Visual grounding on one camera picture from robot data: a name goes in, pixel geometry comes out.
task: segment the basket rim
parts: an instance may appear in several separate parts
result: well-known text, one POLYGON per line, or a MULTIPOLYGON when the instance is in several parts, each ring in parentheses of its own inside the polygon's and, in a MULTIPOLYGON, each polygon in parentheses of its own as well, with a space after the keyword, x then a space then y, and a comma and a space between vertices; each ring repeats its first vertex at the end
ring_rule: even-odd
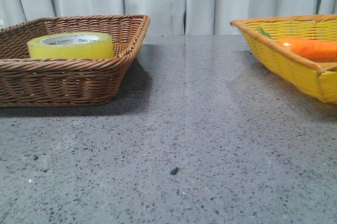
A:
POLYGON ((325 72, 325 69, 317 62, 311 61, 307 58, 284 48, 276 40, 273 40, 265 35, 260 34, 258 31, 247 27, 245 24, 249 23, 276 23, 284 21, 298 21, 298 22, 326 22, 337 19, 337 15, 294 15, 294 16, 278 16, 278 17, 266 17, 266 18, 251 18, 251 19, 235 19, 230 22, 231 26, 236 26, 242 32, 247 33, 252 39, 256 39, 267 47, 275 50, 284 57, 297 62, 303 66, 306 66, 321 75, 325 72))
POLYGON ((13 32, 20 29, 22 26, 45 21, 71 21, 74 19, 107 19, 107 18, 139 18, 141 19, 140 26, 134 37, 128 43, 128 46, 122 51, 123 56, 105 59, 62 59, 62 58, 7 58, 0 59, 0 70, 11 72, 16 70, 24 71, 46 71, 46 70, 98 70, 109 68, 111 66, 118 67, 124 65, 126 62, 133 60, 132 52, 137 46, 141 46, 145 38, 146 29, 150 24, 150 17, 142 14, 129 15, 87 15, 87 16, 58 16, 58 17, 41 17, 31 21, 19 23, 7 28, 0 29, 0 33, 13 32))

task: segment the brown wicker basket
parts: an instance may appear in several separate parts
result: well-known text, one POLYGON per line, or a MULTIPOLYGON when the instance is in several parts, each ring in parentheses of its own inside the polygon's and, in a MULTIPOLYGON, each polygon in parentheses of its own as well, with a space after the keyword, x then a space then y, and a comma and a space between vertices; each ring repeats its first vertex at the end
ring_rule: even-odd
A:
POLYGON ((102 105, 111 101, 142 45, 150 17, 104 15, 40 18, 0 30, 0 107, 102 105), (63 32, 113 37, 112 59, 31 59, 27 41, 63 32))

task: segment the tape label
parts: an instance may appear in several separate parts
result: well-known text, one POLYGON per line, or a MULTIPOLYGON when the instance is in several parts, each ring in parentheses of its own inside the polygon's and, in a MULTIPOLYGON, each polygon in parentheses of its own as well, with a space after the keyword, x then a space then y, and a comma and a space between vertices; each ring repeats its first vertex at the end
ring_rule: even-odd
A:
POLYGON ((49 45, 74 45, 84 44, 99 40, 99 36, 94 35, 64 35, 42 40, 43 44, 49 45))

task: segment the speckled stone surface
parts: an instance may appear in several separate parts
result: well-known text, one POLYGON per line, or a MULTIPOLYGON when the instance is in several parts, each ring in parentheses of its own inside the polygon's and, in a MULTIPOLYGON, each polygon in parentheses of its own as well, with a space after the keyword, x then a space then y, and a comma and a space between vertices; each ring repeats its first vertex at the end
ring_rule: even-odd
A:
POLYGON ((0 108, 0 223, 336 224, 336 157, 241 36, 148 37, 110 104, 0 108))

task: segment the wicker basket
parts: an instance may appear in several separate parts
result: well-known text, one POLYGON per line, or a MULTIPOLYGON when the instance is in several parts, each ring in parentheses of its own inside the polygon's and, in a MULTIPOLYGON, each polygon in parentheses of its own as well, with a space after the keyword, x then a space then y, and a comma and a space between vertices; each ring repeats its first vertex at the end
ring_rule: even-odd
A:
POLYGON ((269 70, 308 95, 337 103, 337 62, 314 62, 276 42, 282 37, 337 40, 337 15, 233 20, 231 25, 239 28, 253 55, 269 70), (270 33, 272 39, 260 34, 256 30, 258 26, 270 33))
POLYGON ((136 57, 150 18, 108 15, 40 18, 0 30, 0 107, 107 104, 136 57), (112 59, 31 59, 27 41, 62 32, 109 33, 112 59))

